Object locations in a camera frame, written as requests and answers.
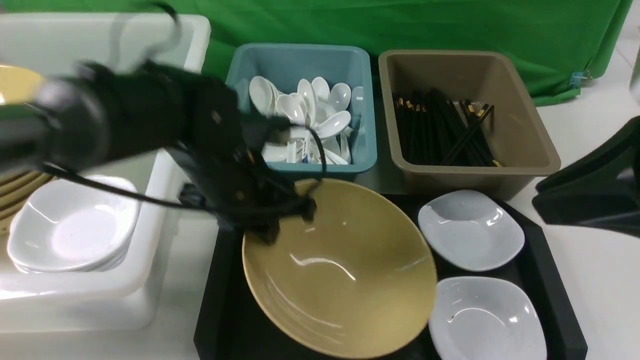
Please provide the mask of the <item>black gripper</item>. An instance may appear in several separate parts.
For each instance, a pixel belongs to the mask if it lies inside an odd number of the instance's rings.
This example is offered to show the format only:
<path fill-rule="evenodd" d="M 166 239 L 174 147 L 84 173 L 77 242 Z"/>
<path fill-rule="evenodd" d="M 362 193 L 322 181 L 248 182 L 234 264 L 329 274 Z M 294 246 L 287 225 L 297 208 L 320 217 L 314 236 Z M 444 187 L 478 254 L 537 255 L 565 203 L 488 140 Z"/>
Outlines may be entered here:
<path fill-rule="evenodd" d="M 238 109 L 237 93 L 214 77 L 182 75 L 177 82 L 187 123 L 171 154 L 205 198 L 205 209 L 265 246 L 276 244 L 281 218 L 313 223 L 316 201 L 300 196 L 262 156 L 267 140 L 290 121 Z"/>

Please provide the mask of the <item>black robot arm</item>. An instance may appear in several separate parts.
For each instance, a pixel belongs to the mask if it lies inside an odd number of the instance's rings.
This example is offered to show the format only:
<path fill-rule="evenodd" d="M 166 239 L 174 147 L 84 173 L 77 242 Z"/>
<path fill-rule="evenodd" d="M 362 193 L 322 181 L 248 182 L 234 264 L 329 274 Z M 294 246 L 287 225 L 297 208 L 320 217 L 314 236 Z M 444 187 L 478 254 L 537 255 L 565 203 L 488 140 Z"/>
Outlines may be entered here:
<path fill-rule="evenodd" d="M 41 82 L 26 101 L 1 106 L 1 173 L 35 170 L 160 207 L 201 211 L 274 244 L 281 219 L 311 223 L 313 192 L 272 170 L 262 150 L 287 118 L 244 112 L 222 80 L 145 61 L 117 74 L 82 63 L 77 76 Z M 166 150 L 192 184 L 178 202 L 83 177 L 82 172 Z"/>

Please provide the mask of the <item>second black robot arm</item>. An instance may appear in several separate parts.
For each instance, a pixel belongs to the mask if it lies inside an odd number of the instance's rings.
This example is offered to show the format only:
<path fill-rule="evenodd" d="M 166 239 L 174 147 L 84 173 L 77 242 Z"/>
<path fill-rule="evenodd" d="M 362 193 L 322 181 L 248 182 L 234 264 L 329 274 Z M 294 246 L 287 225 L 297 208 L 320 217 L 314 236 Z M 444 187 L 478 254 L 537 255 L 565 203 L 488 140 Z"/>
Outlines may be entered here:
<path fill-rule="evenodd" d="M 532 206 L 546 224 L 640 236 L 640 118 L 535 186 Z"/>

